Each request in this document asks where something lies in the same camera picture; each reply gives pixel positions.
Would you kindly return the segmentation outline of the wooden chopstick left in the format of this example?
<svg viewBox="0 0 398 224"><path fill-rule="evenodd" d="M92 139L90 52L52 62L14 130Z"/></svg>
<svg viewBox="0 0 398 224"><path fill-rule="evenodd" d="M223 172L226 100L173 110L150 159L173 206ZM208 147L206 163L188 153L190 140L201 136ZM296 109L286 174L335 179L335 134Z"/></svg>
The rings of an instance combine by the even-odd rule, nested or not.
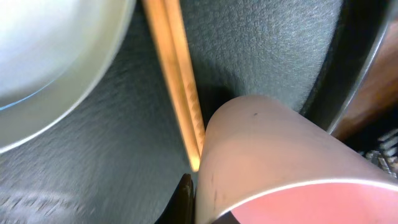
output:
<svg viewBox="0 0 398 224"><path fill-rule="evenodd" d="M177 53L165 3L162 0L143 0L142 3L190 167L192 171L196 172L200 167L200 153L192 125L192 119L188 111L187 98L185 96L181 70L177 60Z"/></svg>

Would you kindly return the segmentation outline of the round black serving tray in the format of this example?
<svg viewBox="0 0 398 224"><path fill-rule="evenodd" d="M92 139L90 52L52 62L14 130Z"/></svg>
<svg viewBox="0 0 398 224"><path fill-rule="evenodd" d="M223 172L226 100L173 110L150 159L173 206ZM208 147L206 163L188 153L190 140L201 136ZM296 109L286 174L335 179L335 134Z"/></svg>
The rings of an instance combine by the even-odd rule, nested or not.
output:
<svg viewBox="0 0 398 224"><path fill-rule="evenodd" d="M182 1L206 120L269 95L331 129L377 52L394 1ZM188 159L142 3L116 44L1 110L2 223L153 223Z"/></svg>

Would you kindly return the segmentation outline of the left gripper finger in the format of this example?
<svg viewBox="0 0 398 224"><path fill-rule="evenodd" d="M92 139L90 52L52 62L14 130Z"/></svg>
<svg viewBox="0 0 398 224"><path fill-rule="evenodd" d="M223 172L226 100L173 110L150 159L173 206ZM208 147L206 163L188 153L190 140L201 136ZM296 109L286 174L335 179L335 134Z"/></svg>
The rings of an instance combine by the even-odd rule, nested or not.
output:
<svg viewBox="0 0 398 224"><path fill-rule="evenodd" d="M192 224L194 204L192 177L184 174L155 224Z"/></svg>

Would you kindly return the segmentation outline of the wooden chopstick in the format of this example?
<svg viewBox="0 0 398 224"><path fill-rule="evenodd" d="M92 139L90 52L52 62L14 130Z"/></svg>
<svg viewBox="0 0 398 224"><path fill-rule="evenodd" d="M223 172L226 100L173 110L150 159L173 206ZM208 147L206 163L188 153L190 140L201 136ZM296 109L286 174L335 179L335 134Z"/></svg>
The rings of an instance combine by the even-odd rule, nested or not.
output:
<svg viewBox="0 0 398 224"><path fill-rule="evenodd" d="M200 167L200 153L192 125L192 119L188 111L187 98L185 96L181 70L177 60L177 53L165 3L162 0L143 0L142 3L190 167L192 171L196 172Z"/></svg>
<svg viewBox="0 0 398 224"><path fill-rule="evenodd" d="M198 99L195 77L193 74L192 60L188 48L180 1L165 0L165 9L170 23L170 30L187 98L188 110L190 112L193 130L198 145L198 152L199 155L202 155L203 145L205 142L205 127Z"/></svg>

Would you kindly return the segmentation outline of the grey round plate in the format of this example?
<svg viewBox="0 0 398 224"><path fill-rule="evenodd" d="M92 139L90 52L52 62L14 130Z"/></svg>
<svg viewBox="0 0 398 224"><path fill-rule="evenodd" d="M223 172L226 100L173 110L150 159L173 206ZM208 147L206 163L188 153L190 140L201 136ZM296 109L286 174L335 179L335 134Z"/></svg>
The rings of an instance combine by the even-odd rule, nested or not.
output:
<svg viewBox="0 0 398 224"><path fill-rule="evenodd" d="M1 0L1 151L76 108L117 54L135 0Z"/></svg>

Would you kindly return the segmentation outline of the pink plastic cup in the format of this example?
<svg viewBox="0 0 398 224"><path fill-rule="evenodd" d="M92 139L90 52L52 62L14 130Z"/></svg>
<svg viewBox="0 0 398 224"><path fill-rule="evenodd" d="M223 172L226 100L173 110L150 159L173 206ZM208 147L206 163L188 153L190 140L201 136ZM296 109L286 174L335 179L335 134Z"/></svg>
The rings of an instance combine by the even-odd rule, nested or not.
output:
<svg viewBox="0 0 398 224"><path fill-rule="evenodd" d="M396 223L397 181L279 102L228 101L211 117L195 221Z"/></svg>

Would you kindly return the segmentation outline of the wooden chopstick right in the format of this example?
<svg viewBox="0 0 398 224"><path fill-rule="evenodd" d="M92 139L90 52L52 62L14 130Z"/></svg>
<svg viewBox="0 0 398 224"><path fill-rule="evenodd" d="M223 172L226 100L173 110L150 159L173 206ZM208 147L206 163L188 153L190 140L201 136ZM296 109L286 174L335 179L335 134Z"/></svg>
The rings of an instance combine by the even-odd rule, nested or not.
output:
<svg viewBox="0 0 398 224"><path fill-rule="evenodd" d="M205 142L205 127L198 99L195 77L193 74L192 60L188 48L180 1L165 0L165 9L170 23L170 30L187 98L188 110L190 112L193 130L198 145L198 152L199 155L202 155L203 145Z"/></svg>

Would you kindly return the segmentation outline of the grey dishwasher rack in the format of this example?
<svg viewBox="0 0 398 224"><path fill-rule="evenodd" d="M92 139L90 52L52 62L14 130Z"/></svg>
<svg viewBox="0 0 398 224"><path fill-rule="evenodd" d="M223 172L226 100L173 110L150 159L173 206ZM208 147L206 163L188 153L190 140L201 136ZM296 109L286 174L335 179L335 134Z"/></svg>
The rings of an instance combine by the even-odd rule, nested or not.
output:
<svg viewBox="0 0 398 224"><path fill-rule="evenodd" d="M397 128L378 137L374 147L363 150L360 154L397 179Z"/></svg>

